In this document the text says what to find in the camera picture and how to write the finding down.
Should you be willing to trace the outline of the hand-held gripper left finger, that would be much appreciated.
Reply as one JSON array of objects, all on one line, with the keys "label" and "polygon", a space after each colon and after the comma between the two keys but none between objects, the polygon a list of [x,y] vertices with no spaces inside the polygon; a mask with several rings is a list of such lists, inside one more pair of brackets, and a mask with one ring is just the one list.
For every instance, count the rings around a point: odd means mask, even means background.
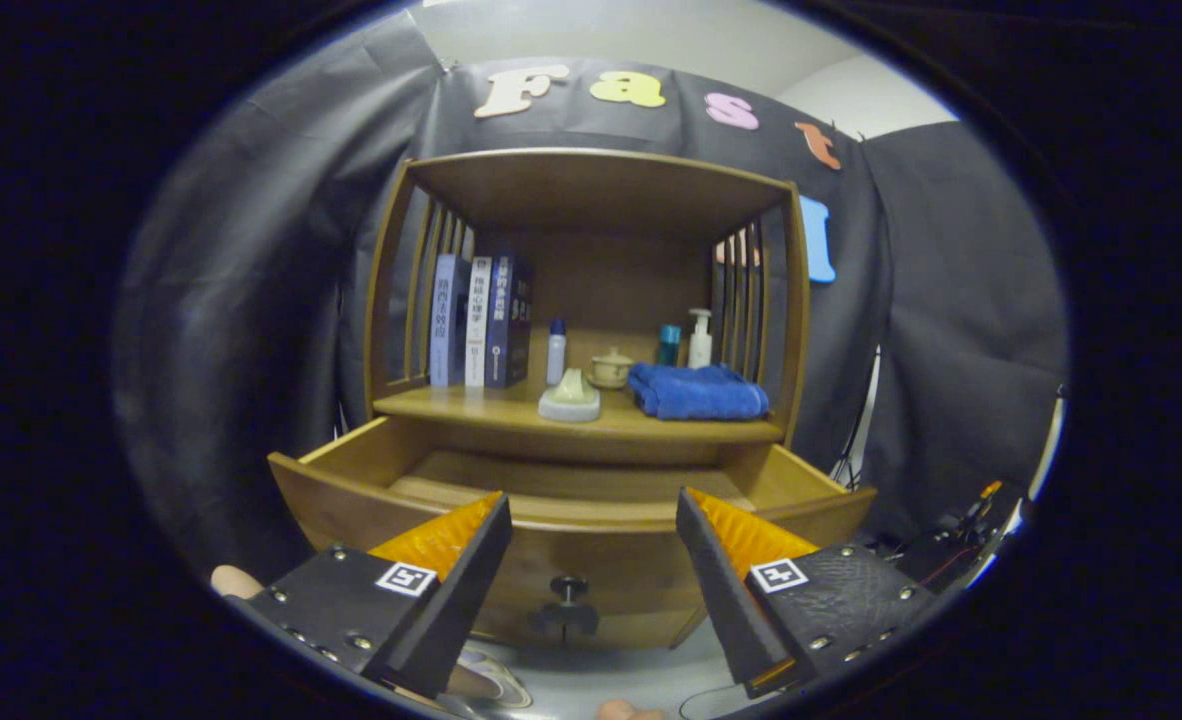
[{"label": "hand-held gripper left finger", "polygon": [[247,599],[245,615],[326,664],[435,698],[509,539],[509,497],[492,492],[371,550],[330,544]]}]

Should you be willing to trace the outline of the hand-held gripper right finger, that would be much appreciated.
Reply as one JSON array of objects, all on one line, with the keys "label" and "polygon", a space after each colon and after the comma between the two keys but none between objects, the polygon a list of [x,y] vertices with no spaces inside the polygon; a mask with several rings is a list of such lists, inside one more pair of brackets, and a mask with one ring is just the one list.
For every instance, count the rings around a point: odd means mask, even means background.
[{"label": "hand-held gripper right finger", "polygon": [[816,546],[690,487],[678,492],[675,528],[725,664],[751,700],[847,673],[937,601],[860,544]]}]

